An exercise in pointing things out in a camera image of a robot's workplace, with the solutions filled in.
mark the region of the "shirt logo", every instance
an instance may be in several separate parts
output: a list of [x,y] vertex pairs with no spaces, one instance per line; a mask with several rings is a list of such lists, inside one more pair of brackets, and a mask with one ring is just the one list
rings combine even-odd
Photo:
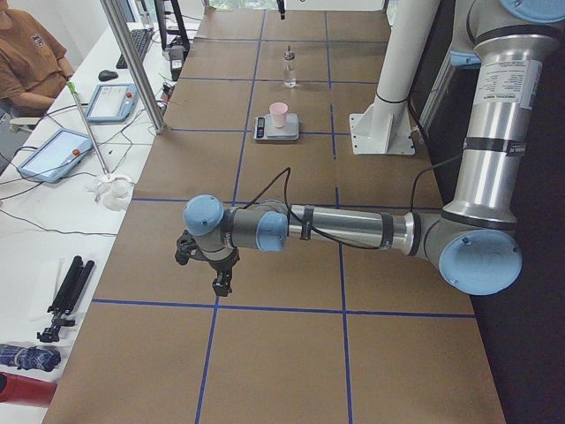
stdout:
[[37,47],[43,47],[45,45],[43,39],[39,35],[32,35],[32,40],[34,40]]

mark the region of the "blue tablet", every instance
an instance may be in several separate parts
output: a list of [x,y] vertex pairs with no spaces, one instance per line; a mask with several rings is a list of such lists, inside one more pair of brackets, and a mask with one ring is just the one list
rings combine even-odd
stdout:
[[70,130],[60,129],[34,151],[19,167],[25,177],[55,183],[64,177],[92,148],[90,138]]
[[138,100],[135,84],[99,84],[87,107],[87,120],[93,124],[124,122]]

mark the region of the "black mouse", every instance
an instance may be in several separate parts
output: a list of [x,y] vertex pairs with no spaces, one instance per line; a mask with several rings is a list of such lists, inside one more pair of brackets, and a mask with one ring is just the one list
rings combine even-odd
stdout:
[[110,81],[117,78],[117,72],[111,71],[110,69],[104,69],[98,74],[98,80],[100,81]]

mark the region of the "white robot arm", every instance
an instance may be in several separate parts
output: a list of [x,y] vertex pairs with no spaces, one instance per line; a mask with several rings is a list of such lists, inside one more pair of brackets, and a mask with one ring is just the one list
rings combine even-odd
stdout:
[[[404,0],[400,7],[409,4]],[[457,1],[453,62],[480,64],[480,72],[455,198],[441,214],[392,216],[276,201],[225,208],[214,196],[201,195],[185,207],[187,230],[177,241],[177,261],[208,261],[218,273],[216,294],[227,296],[239,247],[280,251],[287,237],[330,239],[428,260],[469,294],[508,287],[522,267],[509,204],[541,62],[560,47],[564,23],[562,0]]]

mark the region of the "bottle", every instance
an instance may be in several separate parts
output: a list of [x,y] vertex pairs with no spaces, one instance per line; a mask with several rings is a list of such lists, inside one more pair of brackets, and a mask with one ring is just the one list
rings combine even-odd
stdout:
[[290,46],[284,52],[284,85],[294,87],[297,85],[296,55]]

